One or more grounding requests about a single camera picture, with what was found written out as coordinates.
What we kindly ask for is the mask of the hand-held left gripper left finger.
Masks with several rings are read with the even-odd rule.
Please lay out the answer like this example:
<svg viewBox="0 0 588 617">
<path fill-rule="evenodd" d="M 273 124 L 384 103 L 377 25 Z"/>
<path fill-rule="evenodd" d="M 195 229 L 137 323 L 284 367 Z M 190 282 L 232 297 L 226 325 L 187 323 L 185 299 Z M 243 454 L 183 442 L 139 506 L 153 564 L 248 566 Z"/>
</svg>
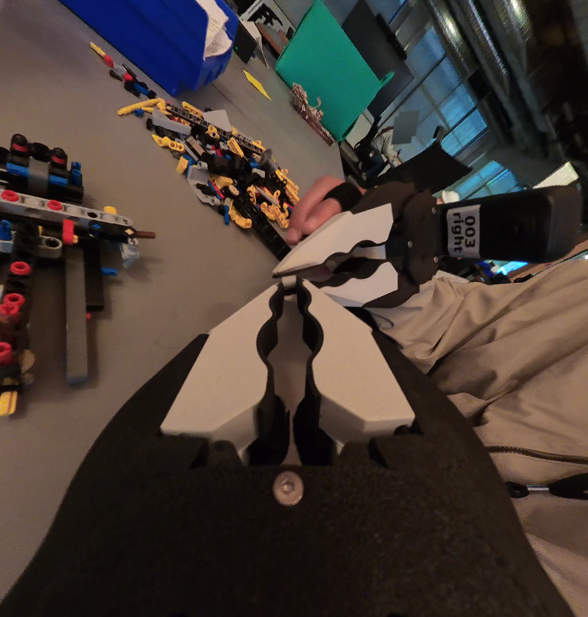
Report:
<svg viewBox="0 0 588 617">
<path fill-rule="evenodd" d="M 269 287 L 212 328 L 161 423 L 162 434 L 254 443 L 281 456 L 281 401 L 268 355 L 278 341 L 281 285 Z"/>
</svg>

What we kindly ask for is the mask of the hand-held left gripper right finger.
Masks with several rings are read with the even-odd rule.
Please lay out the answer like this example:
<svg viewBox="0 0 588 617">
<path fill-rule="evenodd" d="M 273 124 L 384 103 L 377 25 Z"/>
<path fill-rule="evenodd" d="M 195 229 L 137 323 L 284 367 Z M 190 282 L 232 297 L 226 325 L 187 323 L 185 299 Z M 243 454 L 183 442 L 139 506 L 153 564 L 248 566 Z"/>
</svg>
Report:
<svg viewBox="0 0 588 617">
<path fill-rule="evenodd" d="M 299 281 L 299 311 L 311 352 L 299 404 L 300 458 L 333 459 L 347 443 L 411 428 L 415 414 L 375 331 L 308 281 Z"/>
</svg>

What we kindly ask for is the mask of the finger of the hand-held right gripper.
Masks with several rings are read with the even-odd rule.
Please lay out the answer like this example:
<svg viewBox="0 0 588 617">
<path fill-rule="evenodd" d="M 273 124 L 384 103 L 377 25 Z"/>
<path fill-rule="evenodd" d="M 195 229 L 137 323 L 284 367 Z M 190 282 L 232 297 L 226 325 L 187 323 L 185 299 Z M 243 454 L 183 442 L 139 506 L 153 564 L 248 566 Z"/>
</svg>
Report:
<svg viewBox="0 0 588 617">
<path fill-rule="evenodd" d="M 322 266 L 334 255 L 345 255 L 361 245 L 380 246 L 388 239 L 394 215 L 390 203 L 354 213 L 342 212 L 297 243 L 272 272 L 290 276 Z"/>
<path fill-rule="evenodd" d="M 321 291 L 344 307 L 364 307 L 398 290 L 399 274 L 388 260 L 362 259 L 321 284 Z"/>
</svg>

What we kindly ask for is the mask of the black grey toy brick chassis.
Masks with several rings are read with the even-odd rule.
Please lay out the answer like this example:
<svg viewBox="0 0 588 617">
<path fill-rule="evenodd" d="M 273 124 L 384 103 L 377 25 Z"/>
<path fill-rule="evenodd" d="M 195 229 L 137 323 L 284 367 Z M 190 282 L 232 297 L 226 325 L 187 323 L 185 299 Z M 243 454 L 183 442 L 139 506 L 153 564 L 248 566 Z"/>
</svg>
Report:
<svg viewBox="0 0 588 617">
<path fill-rule="evenodd" d="M 65 293 L 65 380 L 89 377 L 88 323 L 104 308 L 105 248 L 120 252 L 122 266 L 140 257 L 138 243 L 156 234 L 106 207 L 83 204 L 82 165 L 62 148 L 12 134 L 0 146 L 0 417 L 18 407 L 31 380 L 31 313 L 34 278 L 44 262 L 62 267 Z"/>
</svg>

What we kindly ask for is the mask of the grey desk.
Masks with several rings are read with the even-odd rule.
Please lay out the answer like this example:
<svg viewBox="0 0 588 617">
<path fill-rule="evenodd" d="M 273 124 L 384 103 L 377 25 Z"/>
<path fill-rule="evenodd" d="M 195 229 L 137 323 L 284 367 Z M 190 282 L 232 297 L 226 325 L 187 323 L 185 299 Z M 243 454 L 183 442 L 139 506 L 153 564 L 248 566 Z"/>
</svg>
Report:
<svg viewBox="0 0 588 617">
<path fill-rule="evenodd" d="M 198 202 L 177 162 L 120 117 L 135 101 L 94 42 L 120 55 L 58 1 L 0 1 L 0 146 L 12 134 L 82 163 L 86 203 L 115 207 L 140 230 L 141 258 L 106 278 L 93 316 L 90 381 L 65 383 L 64 277 L 35 277 L 34 382 L 0 418 L 0 601 L 46 535 L 84 456 L 119 408 L 200 333 L 270 284 L 274 258 Z"/>
</svg>

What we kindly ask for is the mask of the person's right hand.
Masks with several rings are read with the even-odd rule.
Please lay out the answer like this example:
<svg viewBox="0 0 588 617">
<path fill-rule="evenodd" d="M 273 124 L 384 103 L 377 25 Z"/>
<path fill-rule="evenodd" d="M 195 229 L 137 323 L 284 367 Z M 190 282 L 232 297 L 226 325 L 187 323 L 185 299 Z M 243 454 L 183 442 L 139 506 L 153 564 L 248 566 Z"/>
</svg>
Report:
<svg viewBox="0 0 588 617">
<path fill-rule="evenodd" d="M 329 219 L 343 212 L 339 201 L 327 195 L 345 181 L 324 175 L 318 178 L 293 209 L 285 241 L 295 246 Z"/>
</svg>

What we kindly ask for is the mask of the hanging white sheet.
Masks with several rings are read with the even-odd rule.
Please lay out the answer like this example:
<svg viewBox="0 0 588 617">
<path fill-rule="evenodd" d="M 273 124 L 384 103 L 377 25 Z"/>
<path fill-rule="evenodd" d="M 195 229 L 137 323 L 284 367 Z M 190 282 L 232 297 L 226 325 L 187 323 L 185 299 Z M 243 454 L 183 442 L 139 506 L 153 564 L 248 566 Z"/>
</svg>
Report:
<svg viewBox="0 0 588 617">
<path fill-rule="evenodd" d="M 555 186 L 569 186 L 579 180 L 579 174 L 570 161 L 558 167 L 552 174 L 534 185 L 534 189 L 543 189 Z"/>
</svg>

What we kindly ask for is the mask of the small brown box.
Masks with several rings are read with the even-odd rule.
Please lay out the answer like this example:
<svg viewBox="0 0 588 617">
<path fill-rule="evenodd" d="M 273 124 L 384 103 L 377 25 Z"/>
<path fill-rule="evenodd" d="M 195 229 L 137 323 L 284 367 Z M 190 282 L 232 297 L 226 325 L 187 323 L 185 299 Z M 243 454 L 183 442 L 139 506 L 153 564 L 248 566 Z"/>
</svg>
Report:
<svg viewBox="0 0 588 617">
<path fill-rule="evenodd" d="M 323 111 L 320 109 L 321 99 L 319 97 L 316 105 L 309 104 L 306 91 L 300 84 L 293 83 L 290 89 L 290 104 L 298 116 L 313 129 L 326 145 L 332 146 L 335 143 L 335 139 L 323 125 Z"/>
</svg>

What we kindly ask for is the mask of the pile of toy brick pieces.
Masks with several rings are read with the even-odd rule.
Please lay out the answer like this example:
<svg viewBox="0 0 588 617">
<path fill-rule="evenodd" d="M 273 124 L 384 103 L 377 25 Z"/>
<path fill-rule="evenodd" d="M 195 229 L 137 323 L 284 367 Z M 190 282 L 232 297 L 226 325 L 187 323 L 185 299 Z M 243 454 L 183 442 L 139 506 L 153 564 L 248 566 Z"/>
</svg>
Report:
<svg viewBox="0 0 588 617">
<path fill-rule="evenodd" d="M 95 43 L 89 45 L 108 66 L 110 77 L 138 97 L 118 116 L 146 117 L 153 141 L 177 159 L 177 173 L 185 176 L 197 199 L 218 212 L 226 225 L 252 230 L 278 261 L 285 258 L 290 246 L 275 225 L 288 229 L 299 187 L 272 151 L 228 128 L 227 118 L 215 111 L 158 97 L 129 67 L 116 63 Z"/>
</svg>

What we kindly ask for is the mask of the yellow paper sheet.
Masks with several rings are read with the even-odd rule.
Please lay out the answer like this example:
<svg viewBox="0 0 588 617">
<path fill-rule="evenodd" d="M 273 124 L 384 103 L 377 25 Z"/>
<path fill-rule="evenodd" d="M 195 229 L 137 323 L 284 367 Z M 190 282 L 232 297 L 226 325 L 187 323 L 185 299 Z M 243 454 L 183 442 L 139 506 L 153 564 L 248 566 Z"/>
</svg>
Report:
<svg viewBox="0 0 588 617">
<path fill-rule="evenodd" d="M 263 97 L 265 97 L 266 99 L 268 99 L 269 101 L 272 100 L 271 96 L 267 93 L 266 89 L 264 88 L 264 86 L 262 85 L 262 83 L 256 79 L 254 76 L 252 76 L 251 73 L 249 73 L 247 70 L 243 69 L 242 70 L 243 75 L 245 77 L 245 79 L 247 80 L 247 82 L 249 82 L 249 84 L 259 93 L 261 94 Z"/>
</svg>

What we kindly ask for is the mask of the black monitor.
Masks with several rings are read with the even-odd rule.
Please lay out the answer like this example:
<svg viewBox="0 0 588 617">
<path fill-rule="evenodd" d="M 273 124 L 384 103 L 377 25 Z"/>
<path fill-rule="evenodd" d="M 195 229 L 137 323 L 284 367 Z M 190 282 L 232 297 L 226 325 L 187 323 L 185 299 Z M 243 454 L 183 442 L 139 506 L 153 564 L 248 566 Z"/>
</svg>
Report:
<svg viewBox="0 0 588 617">
<path fill-rule="evenodd" d="M 413 81 L 407 55 L 380 13 L 367 1 L 358 1 L 343 22 L 343 29 L 360 55 L 382 82 L 379 94 L 397 98 Z"/>
</svg>

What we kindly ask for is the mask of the black device box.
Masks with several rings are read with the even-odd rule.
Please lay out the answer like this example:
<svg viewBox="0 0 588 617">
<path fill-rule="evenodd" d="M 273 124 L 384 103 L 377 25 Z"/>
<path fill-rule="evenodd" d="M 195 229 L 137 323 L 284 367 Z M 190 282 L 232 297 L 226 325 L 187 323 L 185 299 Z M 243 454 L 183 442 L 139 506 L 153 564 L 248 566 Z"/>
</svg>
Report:
<svg viewBox="0 0 588 617">
<path fill-rule="evenodd" d="M 233 47 L 236 55 L 245 64 L 260 51 L 261 35 L 255 23 L 243 19 L 238 20 Z"/>
</svg>

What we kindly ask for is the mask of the white paper parts bags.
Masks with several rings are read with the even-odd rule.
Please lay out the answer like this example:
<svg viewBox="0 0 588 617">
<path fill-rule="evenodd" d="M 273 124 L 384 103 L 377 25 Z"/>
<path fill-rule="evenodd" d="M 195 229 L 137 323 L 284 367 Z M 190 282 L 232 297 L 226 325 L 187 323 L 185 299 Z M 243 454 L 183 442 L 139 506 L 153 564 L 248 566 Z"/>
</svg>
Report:
<svg viewBox="0 0 588 617">
<path fill-rule="evenodd" d="M 228 16 L 216 1 L 195 1 L 206 18 L 203 28 L 205 44 L 203 59 L 221 56 L 230 50 L 232 41 L 226 33 Z"/>
</svg>

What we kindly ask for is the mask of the blue storage bin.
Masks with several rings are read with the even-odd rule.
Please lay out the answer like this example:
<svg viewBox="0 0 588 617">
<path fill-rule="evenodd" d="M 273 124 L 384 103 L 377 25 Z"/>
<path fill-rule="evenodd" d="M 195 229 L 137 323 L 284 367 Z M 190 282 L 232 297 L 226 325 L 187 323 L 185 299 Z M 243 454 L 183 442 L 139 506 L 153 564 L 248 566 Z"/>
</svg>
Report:
<svg viewBox="0 0 588 617">
<path fill-rule="evenodd" d="M 203 88 L 232 57 L 204 58 L 208 18 L 196 1 L 61 1 L 168 94 Z"/>
</svg>

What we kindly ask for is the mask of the silver air duct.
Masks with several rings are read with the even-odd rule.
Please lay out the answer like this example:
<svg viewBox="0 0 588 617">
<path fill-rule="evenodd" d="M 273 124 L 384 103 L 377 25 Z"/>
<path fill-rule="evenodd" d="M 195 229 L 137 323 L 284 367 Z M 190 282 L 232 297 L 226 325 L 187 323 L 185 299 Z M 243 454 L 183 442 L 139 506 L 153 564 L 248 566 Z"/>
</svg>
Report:
<svg viewBox="0 0 588 617">
<path fill-rule="evenodd" d="M 423 1 L 450 59 L 503 146 L 532 150 L 537 129 L 482 1 Z"/>
</svg>

